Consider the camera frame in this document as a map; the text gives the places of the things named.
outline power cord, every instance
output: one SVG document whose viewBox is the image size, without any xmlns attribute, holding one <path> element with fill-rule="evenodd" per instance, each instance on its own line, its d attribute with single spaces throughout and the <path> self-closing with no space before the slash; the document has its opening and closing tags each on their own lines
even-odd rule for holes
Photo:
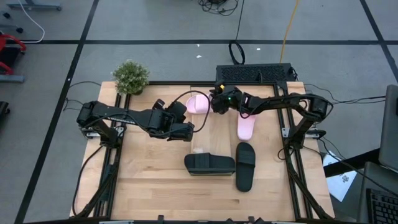
<svg viewBox="0 0 398 224">
<path fill-rule="evenodd" d="M 67 97 L 65 98 L 65 101 L 67 102 L 66 104 L 65 104 L 65 107 L 63 108 L 63 110 L 62 111 L 66 111 L 66 110 L 75 110 L 75 111 L 80 111 L 80 109 L 76 109 L 76 108 L 69 108 L 68 107 L 68 103 L 69 102 L 76 102 L 76 103 L 79 103 L 79 104 L 81 104 L 82 106 L 83 106 L 83 103 L 82 102 L 80 102 L 80 101 L 78 101 L 78 100 L 69 100 Z"/>
<path fill-rule="evenodd" d="M 210 99 L 209 99 L 209 97 L 208 97 L 206 94 L 204 94 L 204 92 L 201 92 L 201 91 L 198 91 L 198 90 L 190 90 L 190 91 L 186 91 L 185 93 L 182 93 L 181 95 L 179 95 L 175 100 L 173 100 L 172 104 L 175 103 L 175 102 L 177 102 L 181 97 L 185 96 L 185 95 L 188 94 L 188 93 L 199 93 L 199 94 L 202 94 L 203 96 L 206 97 L 206 99 L 207 99 L 208 102 L 209 102 L 208 107 L 207 107 L 206 116 L 205 116 L 205 119 L 203 120 L 202 126 L 201 126 L 199 129 L 197 129 L 196 131 L 193 131 L 194 133 L 197 133 L 197 132 L 199 132 L 200 130 L 202 130 L 203 127 L 204 127 L 205 124 L 206 124 L 206 120 L 207 120 L 207 117 L 209 116 L 209 112 L 210 112 Z"/>
<path fill-rule="evenodd" d="M 346 158 L 341 154 L 340 150 L 338 150 L 338 148 L 333 144 L 333 142 L 331 142 L 330 140 L 328 140 L 328 139 L 327 139 L 326 137 L 324 137 L 324 136 L 323 136 L 323 139 L 326 140 L 326 141 L 328 141 L 328 142 L 336 149 L 336 151 L 338 152 L 340 158 L 346 159 Z"/>
<path fill-rule="evenodd" d="M 319 90 L 327 91 L 327 92 L 330 94 L 331 98 L 332 98 L 333 100 L 336 101 L 336 102 L 333 103 L 334 105 L 337 105 L 337 104 L 340 104 L 340 103 L 345 103 L 345 104 L 369 104 L 369 103 L 380 103 L 380 102 L 383 102 L 383 101 L 385 101 L 385 100 L 379 100 L 379 101 L 373 101 L 373 102 L 359 102 L 359 101 L 362 101 L 362 100 L 375 100 L 375 99 L 380 99 L 380 98 L 385 98 L 385 97 L 386 97 L 385 95 L 384 95 L 384 96 L 372 96 L 372 97 L 366 97 L 366 98 L 359 98 L 359 99 L 353 99 L 353 100 L 340 101 L 340 100 L 337 100 L 337 99 L 333 96 L 333 94 L 331 94 L 331 91 L 330 91 L 330 90 L 327 90 L 327 89 L 325 89 L 325 88 L 320 88 L 319 86 L 316 86 L 316 85 L 310 84 L 310 83 L 306 83 L 306 84 L 304 84 L 304 85 L 313 86 L 313 87 L 315 87 L 315 88 L 317 88 L 317 89 L 319 89 Z"/>
<path fill-rule="evenodd" d="M 72 87 L 74 87 L 74 86 L 76 86 L 76 85 L 80 85 L 80 84 L 82 84 L 82 83 L 92 83 L 92 84 L 101 86 L 101 84 L 96 83 L 96 82 L 93 82 L 93 81 L 82 81 L 82 82 L 78 82 L 78 83 L 74 83 L 74 84 L 70 85 L 70 86 L 69 86 L 69 89 L 72 88 Z"/>
<path fill-rule="evenodd" d="M 44 39 L 45 30 L 44 30 L 43 27 L 40 26 L 36 21 L 34 21 L 34 20 L 30 17 L 30 15 L 28 15 L 28 13 L 25 11 L 24 5 L 22 5 L 22 3 L 21 3 L 21 0 L 18 0 L 18 2 L 19 2 L 19 4 L 21 5 L 21 8 L 22 8 L 22 10 L 24 11 L 25 15 L 26 15 L 34 24 L 36 24 L 37 27 L 39 27 L 39 28 L 42 30 L 42 32 L 43 32 L 42 38 L 40 38 L 39 40 L 36 40 L 36 41 L 21 41 L 21 42 L 22 42 L 22 43 L 25 43 L 25 44 L 37 44 L 37 43 L 40 43 L 40 42 Z"/>
<path fill-rule="evenodd" d="M 69 86 L 69 89 L 70 89 L 70 88 L 72 88 L 72 87 L 74 87 L 74 86 L 77 86 L 77 85 L 83 84 L 83 83 L 92 83 L 92 84 L 95 84 L 95 85 L 101 86 L 101 84 L 99 84 L 99 83 L 96 83 L 96 82 L 93 82 L 93 81 L 82 81 L 82 82 L 78 82 L 78 83 L 74 83 L 74 84 L 70 85 L 70 86 Z M 78 101 L 78 100 L 70 100 L 70 99 L 68 99 L 67 97 L 65 98 L 65 101 L 66 101 L 67 103 L 66 103 L 66 105 L 65 105 L 65 107 L 63 108 L 63 110 L 62 110 L 62 111 L 66 111 L 66 110 L 75 110 L 75 111 L 80 111 L 80 109 L 76 109 L 76 108 L 67 108 L 67 106 L 68 106 L 68 103 L 69 103 L 70 101 L 71 101 L 71 102 L 77 102 L 77 103 L 79 103 L 79 104 L 83 105 L 83 103 L 82 103 L 82 102 L 80 102 L 80 101 Z"/>
<path fill-rule="evenodd" d="M 376 181 L 374 181 L 374 180 L 371 179 L 370 177 L 364 175 L 361 171 L 355 169 L 353 166 L 349 165 L 348 163 L 346 163 L 346 162 L 344 162 L 344 161 L 338 159 L 336 156 L 334 156 L 334 155 L 328 150 L 328 148 L 326 147 L 326 144 L 325 144 L 324 140 L 319 139 L 319 141 L 321 141 L 321 142 L 323 143 L 323 147 L 325 147 L 325 150 L 328 152 L 328 154 L 329 154 L 331 157 L 333 157 L 334 159 L 338 160 L 340 163 L 342 163 L 343 165 L 349 167 L 350 169 L 354 170 L 357 174 L 359 174 L 359 175 L 363 176 L 364 178 L 368 179 L 370 182 L 376 184 L 378 187 L 380 187 L 381 189 L 385 190 L 386 192 L 389 192 L 390 194 L 394 195 L 395 197 L 398 197 L 398 194 L 396 194 L 396 193 L 394 193 L 393 191 L 391 191 L 391 190 L 389 190 L 389 189 L 383 187 L 381 184 L 377 183 Z"/>
<path fill-rule="evenodd" d="M 235 9 L 238 7 L 239 0 L 235 1 L 235 7 L 231 9 L 225 9 L 220 7 L 223 6 L 228 0 L 198 0 L 198 4 L 201 6 L 203 12 L 209 12 L 216 15 L 230 16 L 234 13 Z"/>
<path fill-rule="evenodd" d="M 237 32 L 236 32 L 235 40 L 231 40 L 231 41 L 229 42 L 229 44 L 228 44 L 229 55 L 231 56 L 231 59 L 232 59 L 234 65 L 244 65 L 244 63 L 245 63 L 245 61 L 246 61 L 246 56 L 245 56 L 245 54 L 244 54 L 244 50 L 243 50 L 242 46 L 238 43 L 238 35 L 239 35 L 239 30 L 240 30 L 240 28 L 241 28 L 241 20 L 242 20 L 243 6 L 244 6 L 244 0 L 243 0 L 243 2 L 242 2 L 241 15 L 240 15 L 240 17 L 239 17 L 238 30 L 237 30 Z M 232 51 L 232 45 L 233 45 L 233 44 L 236 45 L 236 47 L 237 47 L 238 50 L 239 50 L 239 53 L 240 53 L 241 56 L 242 56 L 242 62 L 241 62 L 241 63 L 239 63 L 239 62 L 236 60 L 235 56 L 234 56 L 234 53 L 233 53 L 233 51 Z"/>
<path fill-rule="evenodd" d="M 317 154 L 319 154 L 319 156 L 322 156 L 322 154 L 321 154 L 320 152 L 318 152 L 317 150 L 315 150 L 315 149 L 311 149 L 311 148 L 309 148 L 309 147 L 307 147 L 307 146 L 303 146 L 303 148 L 306 148 L 306 149 L 308 149 L 308 150 L 311 150 L 311 151 L 313 151 L 313 152 L 316 152 Z M 284 150 L 284 148 L 279 149 L 278 154 L 277 154 L 277 157 L 278 157 L 278 159 L 284 161 L 284 160 L 286 160 L 286 158 L 282 158 L 282 157 L 280 156 L 280 152 L 282 152 L 282 150 Z M 295 150 L 296 150 L 296 149 L 292 149 L 292 152 L 289 153 L 289 157 L 292 156 L 292 154 L 294 153 Z"/>
<path fill-rule="evenodd" d="M 283 43 L 282 43 L 282 51 L 280 52 L 280 59 L 279 59 L 279 63 L 280 63 L 280 64 L 282 63 L 282 59 L 283 59 L 283 57 L 284 57 L 285 43 L 286 43 L 287 34 L 289 33 L 290 28 L 292 27 L 292 22 L 293 22 L 294 14 L 296 13 L 297 6 L 299 6 L 299 2 L 300 2 L 300 0 L 296 0 L 296 5 L 294 6 L 292 16 L 290 17 L 289 24 L 288 24 L 288 26 L 287 26 L 287 28 L 286 28 L 286 33 L 285 33 L 284 41 L 283 41 Z"/>
<path fill-rule="evenodd" d="M 121 131 L 121 132 L 118 134 L 118 138 L 119 138 L 126 130 L 127 130 L 127 127 L 124 127 L 123 131 Z M 81 167 L 81 169 L 80 169 L 79 176 L 78 176 L 78 178 L 77 178 L 77 184 L 76 184 L 76 188 L 75 188 L 75 194 L 73 195 L 73 202 L 72 202 L 72 212 L 73 212 L 74 216 L 77 215 L 76 209 L 75 209 L 75 202 L 76 202 L 77 192 L 79 191 L 79 185 L 80 185 L 81 174 L 83 173 L 83 170 L 85 169 L 85 167 L 86 167 L 88 161 L 89 161 L 91 158 L 93 158 L 102 148 L 103 148 L 103 146 L 100 146 L 99 148 L 97 148 L 97 150 L 94 151 L 94 152 L 86 159 L 86 161 L 83 163 L 83 165 L 82 165 L 82 167 Z"/>
</svg>

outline metal bracket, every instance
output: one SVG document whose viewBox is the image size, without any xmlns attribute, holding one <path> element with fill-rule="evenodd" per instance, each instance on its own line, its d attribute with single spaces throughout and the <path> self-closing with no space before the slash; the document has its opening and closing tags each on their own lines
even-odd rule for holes
<svg viewBox="0 0 398 224">
<path fill-rule="evenodd" d="M 124 127 L 117 127 L 116 130 L 118 131 L 119 134 L 121 134 L 124 130 Z M 92 139 L 94 137 L 99 137 L 100 135 L 94 131 L 92 128 L 82 128 L 81 129 L 82 133 L 84 136 L 88 139 Z"/>
<path fill-rule="evenodd" d="M 290 128 L 282 128 L 282 136 L 287 138 L 289 136 L 289 131 Z M 313 132 L 313 134 L 305 134 L 306 138 L 318 139 L 320 137 L 320 135 L 316 133 L 318 132 L 318 128 L 310 128 L 308 132 Z"/>
</svg>

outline yellow cable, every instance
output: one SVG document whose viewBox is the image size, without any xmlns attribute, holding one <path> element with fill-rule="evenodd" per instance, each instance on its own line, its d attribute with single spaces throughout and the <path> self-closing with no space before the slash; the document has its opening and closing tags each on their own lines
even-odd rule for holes
<svg viewBox="0 0 398 224">
<path fill-rule="evenodd" d="M 282 44 L 282 51 L 281 51 L 281 53 L 280 53 L 279 63 L 282 63 L 282 59 L 283 59 L 283 57 L 284 57 L 284 50 L 285 50 L 286 37 L 287 37 L 287 34 L 289 33 L 290 27 L 292 26 L 294 14 L 296 13 L 297 6 L 299 5 L 299 2 L 300 2 L 300 0 L 296 0 L 296 5 L 294 6 L 293 13 L 292 13 L 292 17 L 290 18 L 289 25 L 287 26 L 287 29 L 286 29 L 286 33 L 285 33 L 285 37 L 284 37 L 284 42 L 283 42 L 283 44 Z"/>
</svg>

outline white cable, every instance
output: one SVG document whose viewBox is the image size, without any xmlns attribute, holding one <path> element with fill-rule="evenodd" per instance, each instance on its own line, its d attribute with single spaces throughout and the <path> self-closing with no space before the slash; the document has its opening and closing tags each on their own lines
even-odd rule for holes
<svg viewBox="0 0 398 224">
<path fill-rule="evenodd" d="M 36 24 L 36 25 L 42 30 L 42 32 L 43 32 L 42 38 L 40 38 L 40 40 L 37 40 L 37 41 L 21 41 L 21 42 L 22 42 L 22 43 L 25 43 L 25 44 L 37 44 L 37 43 L 40 43 L 40 42 L 44 39 L 44 35 L 45 35 L 45 31 L 44 31 L 43 27 L 40 26 L 36 21 L 34 21 L 34 20 L 28 15 L 28 13 L 25 11 L 24 5 L 22 5 L 22 3 L 21 3 L 21 0 L 18 0 L 18 2 L 19 2 L 19 4 L 21 5 L 21 8 L 22 8 L 22 10 L 24 11 L 25 15 L 26 15 L 32 22 L 34 22 L 34 24 Z"/>
</svg>

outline black floor stripe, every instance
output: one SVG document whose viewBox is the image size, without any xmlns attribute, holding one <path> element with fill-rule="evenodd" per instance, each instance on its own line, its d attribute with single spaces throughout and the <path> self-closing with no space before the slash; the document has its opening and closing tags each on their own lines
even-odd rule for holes
<svg viewBox="0 0 398 224">
<path fill-rule="evenodd" d="M 93 21 L 93 17 L 94 17 L 94 14 L 95 14 L 95 11 L 96 11 L 96 8 L 98 5 L 98 1 L 99 0 L 93 1 L 93 5 L 91 6 L 90 13 L 88 14 L 85 28 L 83 29 L 83 33 L 81 34 L 81 37 L 80 37 L 80 40 L 78 43 L 78 47 L 76 48 L 75 56 L 73 57 L 72 63 L 70 65 L 70 68 L 68 71 L 68 75 L 65 79 L 65 83 L 63 84 L 60 98 L 58 99 L 58 103 L 55 108 L 55 112 L 54 112 L 53 117 L 50 122 L 49 130 L 47 131 L 47 134 L 45 135 L 43 146 L 40 150 L 40 154 L 36 161 L 36 165 L 33 170 L 32 176 L 30 177 L 30 181 L 29 181 L 29 184 L 25 191 L 24 198 L 22 199 L 22 203 L 19 207 L 18 214 L 15 219 L 15 223 L 23 223 L 24 222 L 27 210 L 29 208 L 30 201 L 32 200 L 32 196 L 33 196 L 33 193 L 34 193 L 36 185 L 37 185 L 37 181 L 39 180 L 39 177 L 40 177 L 40 172 L 42 171 L 45 158 L 47 157 L 47 153 L 50 148 L 50 144 L 51 144 L 51 140 L 53 138 L 54 132 L 55 132 L 55 128 L 57 127 L 57 123 L 58 123 L 58 120 L 59 120 L 59 117 L 60 117 L 60 114 L 62 111 L 63 103 L 67 96 L 68 89 L 69 89 L 70 83 L 72 81 L 73 75 L 75 73 L 76 66 L 79 61 L 81 51 L 83 50 L 84 42 L 87 38 L 87 34 L 90 29 L 91 22 Z"/>
<path fill-rule="evenodd" d="M 229 44 L 231 40 L 86 40 L 85 44 L 99 45 L 168 45 L 168 44 Z M 38 44 L 79 44 L 79 40 L 43 40 Z M 282 44 L 283 40 L 238 40 L 240 44 Z M 286 40 L 291 45 L 377 45 L 379 40 Z M 386 44 L 398 45 L 398 40 L 388 40 Z"/>
<path fill-rule="evenodd" d="M 384 38 L 383 38 L 383 36 L 381 35 L 381 32 L 380 32 L 380 30 L 379 30 L 379 28 L 378 28 L 378 26 L 377 26 L 377 24 L 376 24 L 376 21 L 374 20 L 374 18 L 373 18 L 373 16 L 372 16 L 372 13 L 371 13 L 371 11 L 370 11 L 370 9 L 369 9 L 368 4 L 366 3 L 365 0 L 360 0 L 360 1 L 361 1 L 361 4 L 362 4 L 363 9 L 365 10 L 365 14 L 366 14 L 366 16 L 368 17 L 369 22 L 370 22 L 370 24 L 371 24 L 371 26 L 372 26 L 372 28 L 373 28 L 374 34 L 376 35 L 378 41 L 380 41 L 381 49 L 383 50 L 383 53 L 384 53 L 384 55 L 386 56 L 386 59 L 387 59 L 387 61 L 388 61 L 388 64 L 390 65 L 390 68 L 391 68 L 391 70 L 392 70 L 392 73 L 394 74 L 396 80 L 398 81 L 398 68 L 397 68 L 397 64 L 396 64 L 394 58 L 392 57 L 392 55 L 391 55 L 391 53 L 390 53 L 390 50 L 388 49 L 388 46 L 387 46 L 387 43 L 388 43 L 388 42 L 389 42 L 390 44 L 393 44 L 393 43 L 395 43 L 396 41 L 394 41 L 394 40 L 393 40 L 393 41 L 388 41 L 388 42 L 384 41 Z"/>
<path fill-rule="evenodd" d="M 24 42 L 32 42 L 36 40 L 22 40 Z M 31 43 L 32 45 L 37 45 L 37 44 L 79 44 L 80 40 L 42 40 L 40 43 Z M 7 44 L 15 44 L 13 40 L 7 40 Z"/>
</svg>

